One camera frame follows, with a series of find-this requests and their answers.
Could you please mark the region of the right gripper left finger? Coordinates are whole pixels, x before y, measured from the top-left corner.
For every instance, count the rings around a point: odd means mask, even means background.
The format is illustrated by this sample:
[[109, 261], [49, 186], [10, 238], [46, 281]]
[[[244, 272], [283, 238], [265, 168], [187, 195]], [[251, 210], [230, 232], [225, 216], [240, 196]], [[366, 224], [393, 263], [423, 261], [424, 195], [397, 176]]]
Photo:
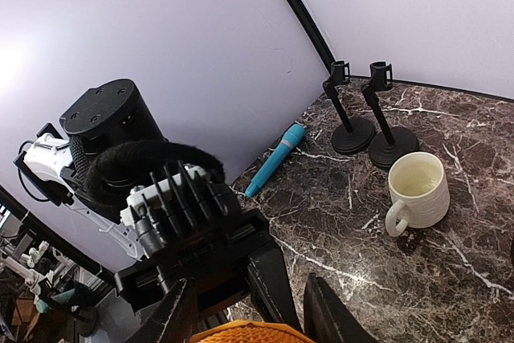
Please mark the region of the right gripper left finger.
[[197, 296], [194, 281], [180, 279], [126, 342], [188, 342], [196, 325]]

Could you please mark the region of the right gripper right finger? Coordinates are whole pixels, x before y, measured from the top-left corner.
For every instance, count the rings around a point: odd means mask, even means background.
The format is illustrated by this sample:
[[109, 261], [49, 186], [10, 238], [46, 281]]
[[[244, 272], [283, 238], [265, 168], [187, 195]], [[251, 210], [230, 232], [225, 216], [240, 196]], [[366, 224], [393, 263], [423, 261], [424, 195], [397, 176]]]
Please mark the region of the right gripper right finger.
[[375, 343], [322, 277], [311, 273], [304, 289], [304, 331], [315, 342]]

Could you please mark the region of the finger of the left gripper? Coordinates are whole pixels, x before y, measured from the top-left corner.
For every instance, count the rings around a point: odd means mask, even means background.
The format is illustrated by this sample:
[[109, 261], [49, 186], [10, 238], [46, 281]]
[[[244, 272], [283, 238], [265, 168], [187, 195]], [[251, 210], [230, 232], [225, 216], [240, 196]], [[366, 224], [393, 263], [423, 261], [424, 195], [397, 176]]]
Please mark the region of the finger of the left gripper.
[[266, 322], [301, 330], [284, 256], [272, 239], [248, 258], [251, 303]]
[[510, 242], [509, 248], [509, 258], [511, 262], [511, 268], [514, 268], [514, 238], [512, 237], [512, 241]]

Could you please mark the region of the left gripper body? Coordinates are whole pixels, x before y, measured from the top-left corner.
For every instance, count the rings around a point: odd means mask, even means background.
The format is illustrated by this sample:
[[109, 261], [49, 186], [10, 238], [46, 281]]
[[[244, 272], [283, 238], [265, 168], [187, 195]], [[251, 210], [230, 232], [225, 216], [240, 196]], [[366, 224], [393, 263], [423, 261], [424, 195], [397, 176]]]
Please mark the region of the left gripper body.
[[250, 257], [269, 241], [269, 222], [259, 210], [243, 210], [218, 178], [183, 163], [177, 171], [164, 165], [163, 180], [128, 206], [146, 258], [116, 273], [116, 290], [139, 311], [187, 279], [199, 312], [214, 314], [249, 295]]

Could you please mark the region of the orange toy microphone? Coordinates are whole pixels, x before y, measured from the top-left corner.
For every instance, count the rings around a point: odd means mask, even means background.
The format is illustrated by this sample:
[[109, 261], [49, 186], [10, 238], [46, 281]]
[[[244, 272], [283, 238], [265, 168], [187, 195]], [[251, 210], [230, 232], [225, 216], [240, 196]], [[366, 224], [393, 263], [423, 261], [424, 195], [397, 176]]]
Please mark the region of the orange toy microphone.
[[313, 340], [286, 324], [236, 320], [196, 333], [190, 342], [313, 343]]

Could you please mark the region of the blue toy microphone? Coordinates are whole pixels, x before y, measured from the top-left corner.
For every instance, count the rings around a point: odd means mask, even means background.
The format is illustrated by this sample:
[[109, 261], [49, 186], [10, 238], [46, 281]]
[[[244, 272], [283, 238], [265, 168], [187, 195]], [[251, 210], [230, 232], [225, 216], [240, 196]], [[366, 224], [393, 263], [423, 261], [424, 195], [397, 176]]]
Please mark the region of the blue toy microphone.
[[287, 155], [301, 142], [305, 129], [303, 125], [293, 124], [282, 136], [280, 142], [268, 159], [261, 165], [245, 190], [245, 196], [251, 198], [267, 183], [272, 174], [283, 163]]

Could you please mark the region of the black stand of orange microphone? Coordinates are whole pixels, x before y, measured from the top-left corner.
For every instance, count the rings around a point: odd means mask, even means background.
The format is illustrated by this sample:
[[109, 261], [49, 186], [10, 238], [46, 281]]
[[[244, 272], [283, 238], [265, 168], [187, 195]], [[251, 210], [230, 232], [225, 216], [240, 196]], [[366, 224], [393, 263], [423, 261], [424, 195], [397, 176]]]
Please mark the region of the black stand of orange microphone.
[[377, 92], [392, 89], [392, 64], [378, 61], [369, 65], [369, 81], [361, 86], [361, 92], [371, 108], [381, 132], [369, 144], [369, 159], [379, 169], [389, 170], [401, 157], [419, 151], [417, 136], [403, 126], [391, 127], [381, 109]]

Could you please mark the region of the black stand of blue microphone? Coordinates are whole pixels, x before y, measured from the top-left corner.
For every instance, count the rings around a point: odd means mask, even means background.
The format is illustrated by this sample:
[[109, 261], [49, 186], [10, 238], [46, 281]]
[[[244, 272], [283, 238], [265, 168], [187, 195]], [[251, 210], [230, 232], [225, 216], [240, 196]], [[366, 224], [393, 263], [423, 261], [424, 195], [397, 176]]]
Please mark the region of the black stand of blue microphone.
[[359, 116], [348, 117], [336, 86], [348, 84], [349, 81], [349, 63], [335, 61], [331, 63], [329, 77], [322, 83], [325, 94], [341, 119], [341, 124], [332, 133], [331, 145], [342, 155], [354, 155], [365, 150], [376, 135], [376, 129], [370, 120]]

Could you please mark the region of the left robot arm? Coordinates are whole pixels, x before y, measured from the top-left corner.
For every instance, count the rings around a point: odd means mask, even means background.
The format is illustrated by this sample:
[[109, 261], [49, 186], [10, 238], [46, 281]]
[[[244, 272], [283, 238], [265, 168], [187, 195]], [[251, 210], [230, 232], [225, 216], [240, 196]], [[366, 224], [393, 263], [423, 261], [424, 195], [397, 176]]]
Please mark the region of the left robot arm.
[[513, 106], [464, 92], [330, 79], [256, 194], [249, 169], [165, 133], [128, 79], [62, 116], [77, 198], [132, 227], [115, 274], [147, 312], [132, 342], [218, 339], [249, 300], [278, 341], [513, 339]]

